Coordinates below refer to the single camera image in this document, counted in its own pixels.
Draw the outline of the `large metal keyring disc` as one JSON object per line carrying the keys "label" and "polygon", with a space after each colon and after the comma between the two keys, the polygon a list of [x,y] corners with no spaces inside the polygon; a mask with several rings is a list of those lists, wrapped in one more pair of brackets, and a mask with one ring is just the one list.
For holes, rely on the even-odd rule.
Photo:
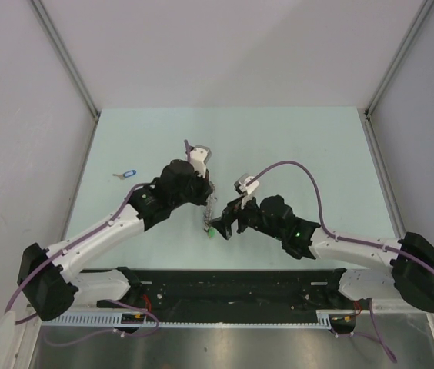
{"label": "large metal keyring disc", "polygon": [[210,221],[213,218],[214,215],[214,207],[218,200],[216,195],[216,188],[215,185],[210,181],[209,182],[210,188],[211,188],[211,194],[207,197],[205,210],[203,212],[203,230],[208,234],[210,232]]}

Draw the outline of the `key with green tag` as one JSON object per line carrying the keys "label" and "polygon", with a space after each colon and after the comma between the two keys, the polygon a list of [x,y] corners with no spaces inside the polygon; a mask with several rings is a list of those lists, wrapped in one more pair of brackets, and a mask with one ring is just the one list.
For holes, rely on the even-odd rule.
{"label": "key with green tag", "polygon": [[209,238],[214,238],[217,234],[217,230],[215,230],[214,228],[209,228],[207,230],[207,235]]}

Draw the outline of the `key with blue tag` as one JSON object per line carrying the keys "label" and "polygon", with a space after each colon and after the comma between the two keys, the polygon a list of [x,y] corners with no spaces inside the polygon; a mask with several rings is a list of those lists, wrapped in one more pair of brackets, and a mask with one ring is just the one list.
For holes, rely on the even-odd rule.
{"label": "key with blue tag", "polygon": [[135,175],[136,175],[136,170],[125,171],[121,174],[113,174],[114,177],[117,177],[120,180],[125,180],[125,179],[133,177]]}

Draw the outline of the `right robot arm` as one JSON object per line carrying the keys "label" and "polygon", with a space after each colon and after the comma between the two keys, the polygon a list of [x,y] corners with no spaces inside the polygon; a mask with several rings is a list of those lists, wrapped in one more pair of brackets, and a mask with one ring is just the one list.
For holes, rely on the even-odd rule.
{"label": "right robot arm", "polygon": [[344,271],[325,290],[327,302],[344,308],[352,300],[401,298],[421,311],[434,313],[434,246],[423,236],[408,232],[402,239],[357,240],[327,233],[320,224],[294,215],[283,197],[237,198],[210,225],[224,239],[246,229],[280,241],[295,259],[337,260],[362,267],[359,276]]}

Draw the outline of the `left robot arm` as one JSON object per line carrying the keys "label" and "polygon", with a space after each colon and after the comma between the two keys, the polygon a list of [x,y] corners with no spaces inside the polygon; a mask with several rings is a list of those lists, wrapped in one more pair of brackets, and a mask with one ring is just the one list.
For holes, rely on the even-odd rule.
{"label": "left robot arm", "polygon": [[22,253],[18,291],[42,321],[74,305],[117,301],[130,308],[141,289],[128,268],[83,274],[85,266],[125,240],[138,236],[185,204],[204,206],[212,193],[209,170],[195,160],[175,159],[148,184],[137,184],[120,207],[75,237],[47,248],[34,243]]}

